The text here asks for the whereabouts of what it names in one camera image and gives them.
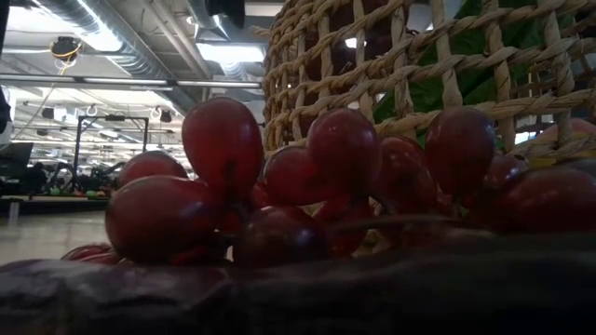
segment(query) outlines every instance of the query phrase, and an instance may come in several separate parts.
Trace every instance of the woven basket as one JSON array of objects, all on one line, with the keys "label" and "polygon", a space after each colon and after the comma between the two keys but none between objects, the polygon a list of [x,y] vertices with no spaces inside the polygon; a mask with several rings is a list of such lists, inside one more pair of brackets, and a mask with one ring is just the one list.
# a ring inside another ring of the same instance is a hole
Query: woven basket
[{"label": "woven basket", "polygon": [[[593,11],[595,0],[538,0],[537,6],[519,8],[502,8],[497,0],[481,0],[481,14],[461,20],[444,18],[444,1],[430,1],[434,30],[418,34],[408,33],[405,27],[411,0],[381,0],[385,5],[377,7],[370,5],[377,2],[373,0],[287,1],[271,30],[257,32],[269,38],[263,83],[268,153],[288,144],[305,145],[308,127],[319,114],[352,102],[373,120],[376,96],[390,90],[395,90],[395,116],[375,125],[376,130],[381,137],[412,136],[427,128],[440,111],[415,113],[411,83],[440,78],[443,108],[459,106],[463,99],[457,76],[465,70],[486,68],[494,69],[497,98],[476,107],[497,121],[506,153],[554,158],[596,148],[596,137],[578,137],[569,127],[572,108],[596,105],[593,86],[574,90],[570,66],[596,49],[595,38],[578,36],[596,15],[574,20],[564,29],[557,20],[561,15]],[[544,46],[518,49],[503,45],[502,28],[524,20],[541,20]],[[383,30],[388,49],[379,57],[367,55],[363,41]],[[467,30],[484,32],[484,54],[452,54],[450,37]],[[337,48],[353,37],[358,40],[352,49],[355,64],[339,61],[342,69],[338,69]],[[437,49],[438,61],[415,65],[428,47]],[[512,83],[510,69],[519,64],[530,65],[529,74],[550,69],[551,79],[540,81],[540,89],[536,89],[535,81],[526,87],[517,86]],[[524,89],[534,93],[521,94]],[[558,122],[558,139],[515,146],[515,119],[543,114],[553,114]]]}]

